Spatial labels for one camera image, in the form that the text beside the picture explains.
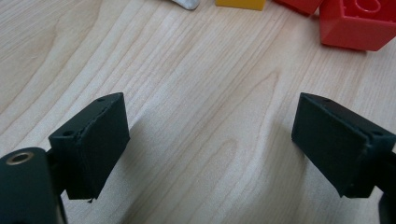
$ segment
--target lego brick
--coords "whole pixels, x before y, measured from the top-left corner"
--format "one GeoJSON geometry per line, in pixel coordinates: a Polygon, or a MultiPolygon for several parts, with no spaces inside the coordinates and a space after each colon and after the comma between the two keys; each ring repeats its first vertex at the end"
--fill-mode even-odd
{"type": "Polygon", "coordinates": [[[377,51],[396,36],[396,0],[326,0],[319,10],[324,45],[377,51]]]}
{"type": "Polygon", "coordinates": [[[218,7],[238,7],[262,11],[265,0],[216,0],[218,7]]]}

